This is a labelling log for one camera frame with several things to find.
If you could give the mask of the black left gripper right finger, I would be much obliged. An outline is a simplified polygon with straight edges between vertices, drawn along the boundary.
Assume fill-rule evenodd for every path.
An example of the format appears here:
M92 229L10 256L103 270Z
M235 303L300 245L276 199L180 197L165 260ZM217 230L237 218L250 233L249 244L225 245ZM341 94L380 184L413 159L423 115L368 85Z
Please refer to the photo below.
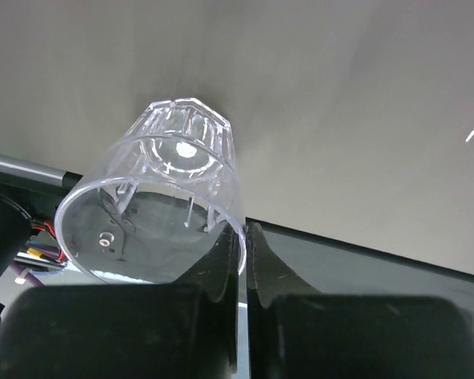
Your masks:
M246 231L252 378L474 378L474 336L431 296L325 295Z

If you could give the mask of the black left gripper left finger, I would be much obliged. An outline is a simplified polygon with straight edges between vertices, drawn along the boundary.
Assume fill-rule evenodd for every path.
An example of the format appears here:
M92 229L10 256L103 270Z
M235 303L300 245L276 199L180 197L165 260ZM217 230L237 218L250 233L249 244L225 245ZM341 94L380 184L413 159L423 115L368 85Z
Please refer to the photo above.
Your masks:
M172 283L31 288L0 324L0 378L229 378L238 263L225 227Z

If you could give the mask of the clear glass tumbler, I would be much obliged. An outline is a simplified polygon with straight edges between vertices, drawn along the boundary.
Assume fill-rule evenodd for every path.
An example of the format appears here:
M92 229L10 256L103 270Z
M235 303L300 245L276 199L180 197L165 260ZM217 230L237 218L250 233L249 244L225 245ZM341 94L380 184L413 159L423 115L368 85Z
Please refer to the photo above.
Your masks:
M150 103L60 203L55 235L71 263L107 283L170 283L245 216L231 123L199 99Z

